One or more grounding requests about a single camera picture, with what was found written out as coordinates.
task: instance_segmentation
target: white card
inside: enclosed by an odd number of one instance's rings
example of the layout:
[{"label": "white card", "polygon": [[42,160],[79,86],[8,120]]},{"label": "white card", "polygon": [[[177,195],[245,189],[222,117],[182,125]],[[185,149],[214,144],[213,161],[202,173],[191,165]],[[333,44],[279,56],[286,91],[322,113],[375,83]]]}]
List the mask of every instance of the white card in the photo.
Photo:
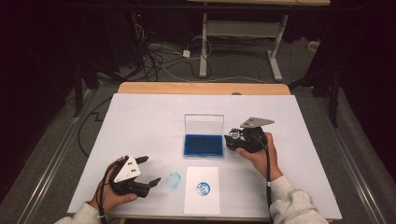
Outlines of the white card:
[{"label": "white card", "polygon": [[219,167],[187,167],[184,214],[220,215]]}]

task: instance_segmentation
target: table leg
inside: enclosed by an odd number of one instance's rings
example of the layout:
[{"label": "table leg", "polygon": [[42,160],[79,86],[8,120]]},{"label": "table leg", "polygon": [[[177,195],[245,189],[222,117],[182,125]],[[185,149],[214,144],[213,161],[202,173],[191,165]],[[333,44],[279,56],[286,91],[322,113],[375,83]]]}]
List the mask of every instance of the table leg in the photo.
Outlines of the table leg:
[{"label": "table leg", "polygon": [[282,76],[279,71],[279,66],[277,65],[277,62],[276,62],[276,53],[277,53],[277,49],[279,48],[280,41],[282,40],[282,35],[283,35],[283,32],[285,31],[286,22],[288,21],[288,17],[289,17],[289,15],[283,16],[282,22],[279,24],[279,28],[277,30],[274,48],[273,48],[273,50],[268,50],[268,52],[267,52],[268,60],[270,61],[271,68],[272,68],[274,78],[276,81],[282,80]]}]

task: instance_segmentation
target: gray sleeve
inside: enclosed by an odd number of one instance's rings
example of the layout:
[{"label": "gray sleeve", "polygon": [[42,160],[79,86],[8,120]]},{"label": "gray sleeve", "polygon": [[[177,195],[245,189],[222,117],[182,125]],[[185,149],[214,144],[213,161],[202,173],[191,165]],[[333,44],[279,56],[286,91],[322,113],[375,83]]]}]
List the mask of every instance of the gray sleeve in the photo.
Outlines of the gray sleeve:
[{"label": "gray sleeve", "polygon": [[271,193],[273,204],[270,214],[275,224],[328,223],[318,212],[311,196],[295,189],[284,175],[271,182]]}]

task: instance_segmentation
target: desk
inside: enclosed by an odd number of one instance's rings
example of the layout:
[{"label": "desk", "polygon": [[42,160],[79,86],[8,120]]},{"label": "desk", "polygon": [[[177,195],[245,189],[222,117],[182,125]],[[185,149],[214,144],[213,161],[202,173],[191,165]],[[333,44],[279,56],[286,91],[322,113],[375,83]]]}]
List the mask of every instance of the desk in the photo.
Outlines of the desk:
[{"label": "desk", "polygon": [[[119,206],[111,216],[267,221],[264,179],[249,161],[227,148],[223,159],[192,160],[182,156],[184,115],[222,113],[226,133],[238,127],[247,116],[274,119],[276,123],[265,126],[264,130],[275,137],[283,173],[296,188],[311,193],[323,216],[340,219],[297,102],[285,87],[280,84],[123,83],[119,90],[123,93],[113,97],[68,213],[77,212],[87,195],[94,192],[107,165],[117,157],[146,155],[149,160],[140,166],[142,175],[138,178],[143,178],[140,182],[158,176],[162,181],[146,199]],[[232,92],[250,95],[229,95]],[[260,95],[271,93],[277,95]],[[219,167],[220,215],[184,214],[185,180],[190,166]],[[169,189],[166,177],[174,173],[180,174],[181,180],[177,189]]]},{"label": "desk", "polygon": [[[193,2],[202,2],[205,5],[209,3],[237,3],[237,4],[254,4],[254,5],[282,5],[293,6],[301,5],[305,7],[328,6],[330,0],[190,0]],[[272,50],[267,51],[267,56],[271,69],[276,81],[282,80],[279,66],[276,62],[276,53],[282,40],[283,32],[286,28],[286,22],[289,15],[283,15],[281,22],[255,22],[255,21],[210,21],[207,19],[207,13],[204,13],[203,31],[202,31],[202,53],[200,62],[200,77],[206,77],[207,49],[206,42],[208,35],[232,35],[232,36],[253,36],[253,37],[274,37],[275,42]]]}]

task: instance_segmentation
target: blue logo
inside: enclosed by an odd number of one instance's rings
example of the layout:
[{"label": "blue logo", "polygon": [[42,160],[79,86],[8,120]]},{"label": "blue logo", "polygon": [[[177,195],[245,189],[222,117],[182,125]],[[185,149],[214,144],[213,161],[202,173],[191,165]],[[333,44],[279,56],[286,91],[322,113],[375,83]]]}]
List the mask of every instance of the blue logo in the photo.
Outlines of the blue logo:
[{"label": "blue logo", "polygon": [[201,196],[206,196],[210,192],[210,186],[206,182],[201,182],[197,186],[197,193]]},{"label": "blue logo", "polygon": [[177,189],[178,184],[180,183],[181,176],[177,173],[172,173],[166,178],[166,185],[170,189]]}]

